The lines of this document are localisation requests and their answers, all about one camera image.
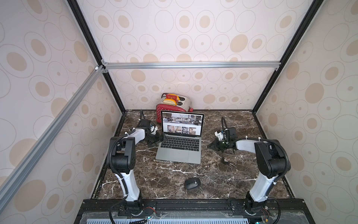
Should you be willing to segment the black wireless mouse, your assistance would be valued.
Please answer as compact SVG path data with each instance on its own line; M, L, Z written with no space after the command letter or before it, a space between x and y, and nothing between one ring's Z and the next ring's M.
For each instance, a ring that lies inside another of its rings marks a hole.
M191 177L185 180L184 187L185 189L194 189L201 185L201 181L198 177Z

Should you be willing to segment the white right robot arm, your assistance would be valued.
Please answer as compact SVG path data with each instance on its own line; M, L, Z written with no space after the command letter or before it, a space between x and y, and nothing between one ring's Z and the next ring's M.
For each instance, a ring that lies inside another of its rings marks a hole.
M266 205L269 193L278 180L291 169L285 149L277 140L258 138L239 138L234 127L227 125L222 117L222 128L214 133L216 139L208 145L209 149L225 152L227 149L240 150L256 155L259 169L254 186L248 191L244 209L247 214L255 215Z

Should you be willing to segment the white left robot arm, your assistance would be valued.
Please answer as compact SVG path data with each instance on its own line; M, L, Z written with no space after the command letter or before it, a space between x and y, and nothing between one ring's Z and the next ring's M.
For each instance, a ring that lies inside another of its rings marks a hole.
M158 131L156 124L147 119L143 111L140 111L136 127L122 136L110 139L106 164L118 178L124 194L123 199L109 209L111 223L115 223L112 211L116 207L123 205L130 212L137 211L139 214L143 212L143 199L134 176L136 144L143 140L147 141L149 145L164 140L164 136Z

